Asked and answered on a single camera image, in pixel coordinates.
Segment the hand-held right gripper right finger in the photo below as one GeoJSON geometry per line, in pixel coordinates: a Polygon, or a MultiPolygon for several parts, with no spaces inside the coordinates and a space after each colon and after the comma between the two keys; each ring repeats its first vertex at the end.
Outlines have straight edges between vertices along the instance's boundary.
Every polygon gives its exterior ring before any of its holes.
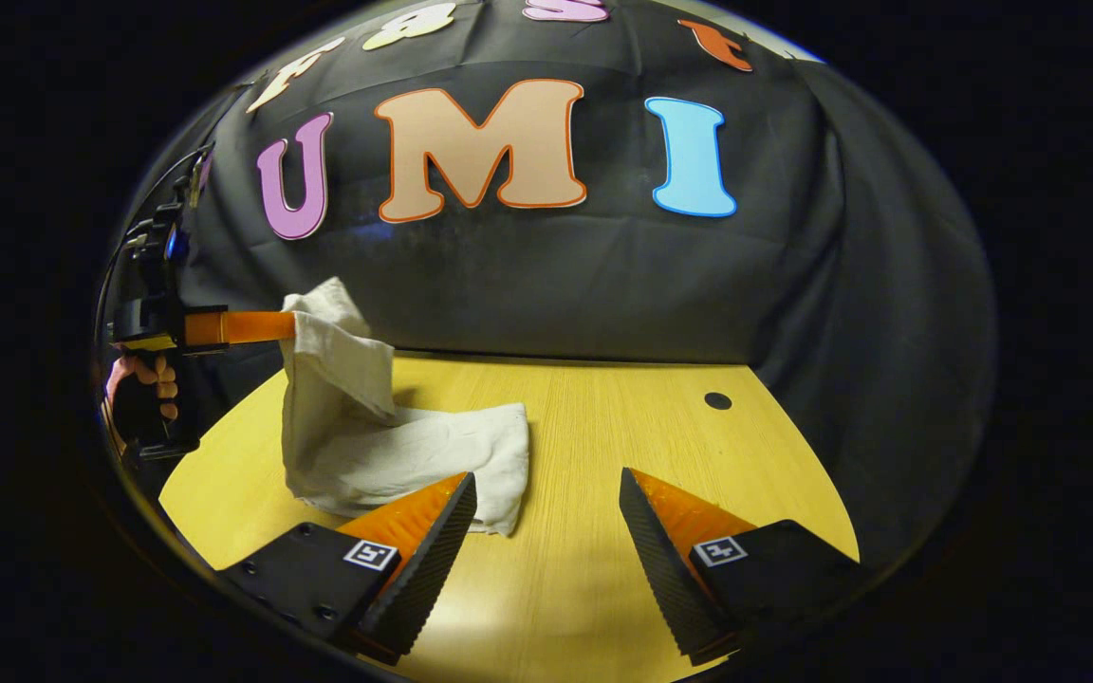
{"type": "Polygon", "coordinates": [[[677,648],[693,664],[781,647],[862,585],[862,566],[803,525],[752,525],[659,476],[625,468],[619,494],[677,648]]]}

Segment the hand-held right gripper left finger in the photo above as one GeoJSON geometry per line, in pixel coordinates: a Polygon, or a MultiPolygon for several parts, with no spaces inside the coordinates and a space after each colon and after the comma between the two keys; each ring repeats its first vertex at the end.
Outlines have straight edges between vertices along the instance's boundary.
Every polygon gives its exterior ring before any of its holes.
{"type": "Polygon", "coordinates": [[[218,572],[261,608],[348,653],[411,653],[472,526],[471,471],[329,528],[302,522],[218,572]]]}

